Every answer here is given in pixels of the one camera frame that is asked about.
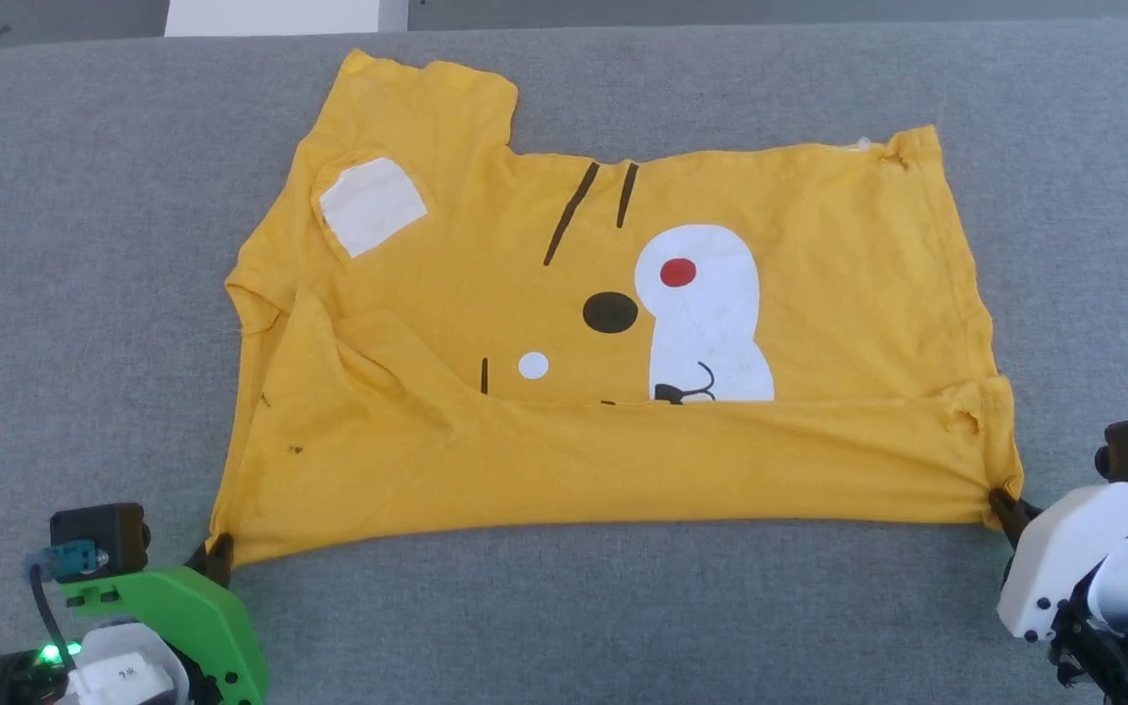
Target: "black stripe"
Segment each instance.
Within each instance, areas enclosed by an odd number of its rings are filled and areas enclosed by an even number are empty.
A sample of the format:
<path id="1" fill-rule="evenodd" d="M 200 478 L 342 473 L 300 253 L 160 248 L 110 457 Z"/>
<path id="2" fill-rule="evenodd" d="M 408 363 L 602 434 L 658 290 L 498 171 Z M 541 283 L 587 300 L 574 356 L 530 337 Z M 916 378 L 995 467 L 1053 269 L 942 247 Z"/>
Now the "black stripe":
<path id="1" fill-rule="evenodd" d="M 626 184 L 620 187 L 620 209 L 617 210 L 617 227 L 626 224 L 626 209 L 629 206 L 629 197 L 635 192 L 635 176 L 638 174 L 638 165 L 629 161 L 629 170 L 626 171 Z"/>
<path id="2" fill-rule="evenodd" d="M 555 233 L 552 235 L 552 244 L 546 247 L 546 258 L 543 259 L 543 266 L 546 267 L 547 264 L 552 263 L 552 257 L 555 256 L 555 249 L 561 245 L 561 240 L 564 238 L 564 231 L 567 229 L 567 222 L 573 219 L 573 213 L 576 211 L 576 206 L 582 204 L 582 199 L 585 197 L 585 192 L 590 191 L 590 185 L 594 183 L 596 175 L 599 174 L 598 161 L 591 161 L 590 168 L 585 169 L 585 175 L 582 177 L 582 183 L 576 184 L 576 193 L 573 197 L 570 197 L 567 205 L 564 205 L 564 212 L 561 213 L 561 222 L 555 227 Z"/>

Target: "white circle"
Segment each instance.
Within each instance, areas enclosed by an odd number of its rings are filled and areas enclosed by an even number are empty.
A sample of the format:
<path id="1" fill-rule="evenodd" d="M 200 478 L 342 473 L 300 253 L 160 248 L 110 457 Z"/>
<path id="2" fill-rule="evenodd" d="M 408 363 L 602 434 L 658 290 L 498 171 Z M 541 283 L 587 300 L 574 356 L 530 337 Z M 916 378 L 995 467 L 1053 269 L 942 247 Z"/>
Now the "white circle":
<path id="1" fill-rule="evenodd" d="M 543 374 L 546 374 L 550 362 L 546 360 L 546 355 L 536 350 L 536 352 L 526 352 L 521 355 L 520 362 L 515 367 L 520 369 L 520 376 L 525 379 L 540 379 Z"/>

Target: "gray table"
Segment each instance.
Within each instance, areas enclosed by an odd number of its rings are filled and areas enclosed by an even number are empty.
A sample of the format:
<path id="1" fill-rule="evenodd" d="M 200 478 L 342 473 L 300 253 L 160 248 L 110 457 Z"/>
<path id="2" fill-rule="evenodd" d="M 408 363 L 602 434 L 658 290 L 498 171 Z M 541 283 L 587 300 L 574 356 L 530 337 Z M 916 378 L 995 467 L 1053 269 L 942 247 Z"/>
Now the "gray table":
<path id="1" fill-rule="evenodd" d="M 122 41 L 0 53 L 0 651 L 55 509 L 205 534 L 232 418 L 222 280 L 344 53 L 492 69 L 519 151 L 650 159 L 936 123 L 1029 496 L 1128 418 L 1128 23 Z M 368 541 L 233 576 L 274 704 L 1098 702 L 994 615 L 977 527 L 725 523 Z M 76 629 L 69 622 L 69 628 Z"/>

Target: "black cable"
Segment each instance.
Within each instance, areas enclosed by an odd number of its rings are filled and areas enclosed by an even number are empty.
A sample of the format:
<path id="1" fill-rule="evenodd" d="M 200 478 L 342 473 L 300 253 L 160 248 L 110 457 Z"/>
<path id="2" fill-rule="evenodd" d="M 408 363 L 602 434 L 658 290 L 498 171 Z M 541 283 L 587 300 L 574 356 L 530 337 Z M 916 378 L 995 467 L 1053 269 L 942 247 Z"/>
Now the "black cable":
<path id="1" fill-rule="evenodd" d="M 72 661 L 71 653 L 68 652 L 68 642 L 60 634 L 59 622 L 50 610 L 50 602 L 46 602 L 46 593 L 41 589 L 41 566 L 34 565 L 28 569 L 28 588 L 33 589 L 33 599 L 37 603 L 37 613 L 41 614 L 41 622 L 46 625 L 46 634 L 50 635 L 51 643 L 59 649 L 59 656 L 63 660 L 63 670 L 68 673 L 77 670 L 77 664 Z"/>

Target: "yellow t-shirt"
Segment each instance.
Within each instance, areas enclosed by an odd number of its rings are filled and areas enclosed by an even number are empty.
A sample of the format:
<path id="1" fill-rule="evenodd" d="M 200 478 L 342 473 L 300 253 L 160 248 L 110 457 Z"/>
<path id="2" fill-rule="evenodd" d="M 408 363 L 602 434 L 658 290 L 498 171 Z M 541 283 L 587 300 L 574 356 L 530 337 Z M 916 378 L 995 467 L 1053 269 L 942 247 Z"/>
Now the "yellow t-shirt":
<path id="1" fill-rule="evenodd" d="M 455 63 L 342 63 L 228 280 L 211 532 L 238 565 L 497 525 L 977 522 L 1021 491 L 933 129 L 599 165 L 510 151 L 514 108 Z"/>

